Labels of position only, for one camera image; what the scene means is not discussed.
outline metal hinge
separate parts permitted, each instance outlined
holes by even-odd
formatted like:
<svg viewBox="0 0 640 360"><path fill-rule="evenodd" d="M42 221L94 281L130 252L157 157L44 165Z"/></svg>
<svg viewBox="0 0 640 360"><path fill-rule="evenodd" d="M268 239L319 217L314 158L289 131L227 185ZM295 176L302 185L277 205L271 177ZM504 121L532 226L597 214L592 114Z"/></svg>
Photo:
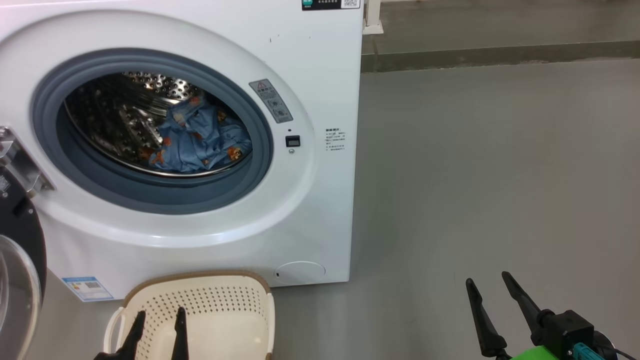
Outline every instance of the metal hinge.
<svg viewBox="0 0 640 360"><path fill-rule="evenodd" d="M18 180L29 198L43 190L54 190L11 129L0 126L0 168L3 167Z"/></svg>

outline white washing machine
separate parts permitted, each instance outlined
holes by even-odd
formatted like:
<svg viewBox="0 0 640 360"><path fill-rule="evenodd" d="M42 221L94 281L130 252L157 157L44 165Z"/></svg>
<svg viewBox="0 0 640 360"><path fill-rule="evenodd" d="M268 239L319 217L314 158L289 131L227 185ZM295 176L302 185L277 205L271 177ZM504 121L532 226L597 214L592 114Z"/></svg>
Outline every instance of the white washing machine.
<svg viewBox="0 0 640 360"><path fill-rule="evenodd" d="M47 266L85 301L197 270L252 270L270 286L347 281L362 8L3 1L0 201L14 201L15 218L0 234L39 222ZM176 116L180 106L196 110ZM183 170L199 153L169 148L163 126L196 129L203 113L224 160ZM232 128L248 147L220 145ZM185 141L204 142L196 130Z"/></svg>

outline white laundry basket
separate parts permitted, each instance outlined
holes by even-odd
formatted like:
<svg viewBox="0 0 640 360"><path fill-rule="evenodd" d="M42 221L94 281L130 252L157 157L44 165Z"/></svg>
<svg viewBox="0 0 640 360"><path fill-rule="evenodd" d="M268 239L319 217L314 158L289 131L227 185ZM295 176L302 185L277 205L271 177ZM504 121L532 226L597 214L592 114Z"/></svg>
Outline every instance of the white laundry basket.
<svg viewBox="0 0 640 360"><path fill-rule="evenodd" d="M104 350L122 346L138 314L147 313L136 360L170 360L178 308L187 312L189 359L271 359L275 304L260 276L244 271L197 272L162 277L140 284L109 321ZM120 321L116 347L114 326Z"/></svg>

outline laundry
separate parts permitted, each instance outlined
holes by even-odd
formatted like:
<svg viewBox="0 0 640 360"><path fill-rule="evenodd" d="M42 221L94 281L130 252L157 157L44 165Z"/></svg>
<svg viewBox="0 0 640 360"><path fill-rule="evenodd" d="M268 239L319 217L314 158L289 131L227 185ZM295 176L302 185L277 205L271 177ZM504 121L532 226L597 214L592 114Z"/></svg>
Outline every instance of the laundry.
<svg viewBox="0 0 640 360"><path fill-rule="evenodd" d="M161 170L185 174L210 170L252 149L242 123L209 103L203 94L169 108L158 132L163 144L149 157L149 165Z"/></svg>

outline white post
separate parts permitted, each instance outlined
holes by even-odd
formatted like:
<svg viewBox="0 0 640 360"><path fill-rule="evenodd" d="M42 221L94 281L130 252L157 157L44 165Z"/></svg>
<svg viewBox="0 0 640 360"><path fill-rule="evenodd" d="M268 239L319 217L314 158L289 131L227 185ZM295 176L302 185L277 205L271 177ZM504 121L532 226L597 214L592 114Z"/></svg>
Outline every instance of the white post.
<svg viewBox="0 0 640 360"><path fill-rule="evenodd" d="M368 0L367 13L364 19L363 35L382 34L382 22L380 22L380 1Z"/></svg>

